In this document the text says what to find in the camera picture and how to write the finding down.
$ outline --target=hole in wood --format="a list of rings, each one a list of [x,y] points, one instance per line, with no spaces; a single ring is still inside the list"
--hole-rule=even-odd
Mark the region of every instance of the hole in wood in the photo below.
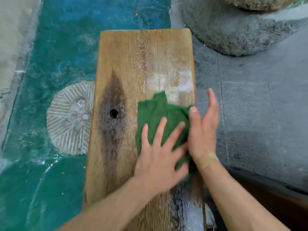
[[[111,118],[116,119],[116,118],[118,117],[118,114],[119,114],[119,112],[118,112],[117,110],[115,110],[115,109],[111,109],[111,110],[109,111],[109,116],[110,116]]]

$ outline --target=teal painted floor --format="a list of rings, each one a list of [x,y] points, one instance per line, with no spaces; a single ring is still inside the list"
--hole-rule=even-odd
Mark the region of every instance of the teal painted floor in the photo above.
[[[80,212],[86,155],[51,143],[46,111],[64,87],[93,81],[103,30],[170,28],[170,0],[43,0],[2,157],[0,230],[54,230]]]

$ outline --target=wooden table top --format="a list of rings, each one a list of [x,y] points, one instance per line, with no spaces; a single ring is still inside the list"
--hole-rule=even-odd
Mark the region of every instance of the wooden table top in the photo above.
[[[171,103],[195,104],[192,51],[189,29],[101,32],[83,209],[133,176],[138,101],[165,90]],[[204,230],[204,205],[197,174],[156,197],[126,230]]]

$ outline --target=green cloth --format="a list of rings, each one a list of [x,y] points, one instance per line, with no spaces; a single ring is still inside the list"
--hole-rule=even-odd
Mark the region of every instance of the green cloth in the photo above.
[[[141,132],[144,124],[148,124],[148,141],[152,145],[156,130],[159,126],[162,117],[167,118],[167,124],[164,130],[161,145],[164,145],[169,135],[177,127],[179,122],[185,122],[185,129],[176,141],[173,150],[181,146],[187,141],[189,132],[189,107],[183,107],[173,104],[168,104],[166,93],[160,92],[153,96],[152,100],[144,100],[138,102],[138,130],[136,134],[136,143],[138,155],[141,152]],[[191,156],[188,154],[184,155],[176,164],[175,169],[181,167],[182,163],[189,163],[190,173],[195,170],[194,163]]]

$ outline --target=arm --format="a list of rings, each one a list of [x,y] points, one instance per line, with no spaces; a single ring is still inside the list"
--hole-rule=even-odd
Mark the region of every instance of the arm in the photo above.
[[[216,152],[219,106],[209,89],[209,108],[201,119],[190,109],[188,149],[229,231],[289,230],[249,194],[220,164]]]
[[[148,125],[144,126],[141,154],[136,163],[134,176],[105,199],[67,222],[58,231],[123,230],[156,195],[167,192],[179,183],[188,174],[188,165],[183,164],[176,171],[174,167],[187,152],[187,145],[175,151],[172,151],[172,148],[185,128],[185,123],[180,123],[161,147],[166,123],[167,119],[162,118],[152,146],[148,142]]]

